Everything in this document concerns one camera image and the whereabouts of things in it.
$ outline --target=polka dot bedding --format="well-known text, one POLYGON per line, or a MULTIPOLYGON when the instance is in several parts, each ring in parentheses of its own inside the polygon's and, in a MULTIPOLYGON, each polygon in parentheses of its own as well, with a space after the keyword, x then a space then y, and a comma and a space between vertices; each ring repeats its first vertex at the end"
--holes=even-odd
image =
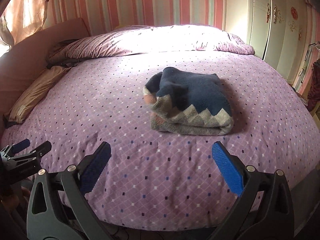
POLYGON ((2 146, 25 138, 31 141, 29 149, 52 143, 42 159, 49 172, 78 164, 102 141, 110 143, 112 157, 85 197, 99 219, 145 230, 202 228, 222 221, 236 196, 212 159, 215 141, 259 171, 282 169, 290 188, 320 160, 319 130, 286 81, 253 55, 221 51, 84 61, 49 91, 24 124, 5 131, 2 146), (235 121, 228 135, 150 129, 142 88, 167 66, 219 76, 235 121))

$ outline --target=red floral decoration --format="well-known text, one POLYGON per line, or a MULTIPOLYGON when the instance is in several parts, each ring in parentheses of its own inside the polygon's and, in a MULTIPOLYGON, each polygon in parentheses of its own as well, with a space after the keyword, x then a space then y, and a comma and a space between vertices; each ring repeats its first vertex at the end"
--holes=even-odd
POLYGON ((291 15, 293 19, 298 20, 298 12, 295 7, 291 7, 291 15))

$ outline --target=wardrobe handle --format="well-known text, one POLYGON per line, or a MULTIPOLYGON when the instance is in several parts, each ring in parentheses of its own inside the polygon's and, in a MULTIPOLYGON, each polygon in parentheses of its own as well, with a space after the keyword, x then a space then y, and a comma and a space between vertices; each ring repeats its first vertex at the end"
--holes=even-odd
POLYGON ((275 5, 275 8, 273 9, 274 15, 273 15, 273 23, 277 22, 277 6, 275 5))
POLYGON ((269 19, 270 19, 270 4, 268 4, 267 23, 269 22, 269 19))

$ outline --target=striped wall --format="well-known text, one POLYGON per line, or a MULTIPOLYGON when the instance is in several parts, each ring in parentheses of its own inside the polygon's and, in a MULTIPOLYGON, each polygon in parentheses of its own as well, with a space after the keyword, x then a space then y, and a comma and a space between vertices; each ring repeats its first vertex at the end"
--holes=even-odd
MULTIPOLYGON (((306 48, 303 54, 303 59, 307 53, 307 48, 309 44, 315 43, 317 41, 320 41, 320 14, 316 11, 314 7, 312 7, 309 3, 308 0, 307 2, 307 22, 308 22, 308 27, 307 27, 307 37, 306 37, 306 48)), ((311 54, 310 54, 310 59, 308 62, 308 68, 307 72, 305 74, 303 83, 301 84, 298 82, 299 77, 297 76, 294 82, 294 87, 296 88, 297 92, 299 92, 301 95, 306 92, 308 93, 308 90, 310 89, 310 81, 311 81, 311 75, 312 75, 312 64, 320 58, 320 51, 317 50, 315 47, 313 47, 311 54)))
POLYGON ((91 35, 124 25, 208 24, 224 29, 224 0, 49 0, 45 27, 83 18, 91 35))

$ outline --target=metal screw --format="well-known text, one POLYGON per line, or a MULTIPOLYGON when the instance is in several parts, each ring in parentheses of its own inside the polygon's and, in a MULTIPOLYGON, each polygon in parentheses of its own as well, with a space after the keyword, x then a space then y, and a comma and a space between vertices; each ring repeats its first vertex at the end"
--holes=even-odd
POLYGON ((247 171, 254 172, 255 170, 256 170, 256 168, 253 167, 252 165, 247 166, 247 171))
POLYGON ((70 165, 68 166, 67 171, 74 171, 75 169, 76 169, 75 165, 70 165))
POLYGON ((284 172, 281 171, 281 170, 277 170, 277 174, 278 174, 279 176, 283 176, 283 175, 284 175, 284 172))
POLYGON ((41 169, 41 170, 39 170, 39 171, 38 171, 38 174, 39 174, 39 175, 43 175, 43 174, 45 174, 45 169, 41 169))

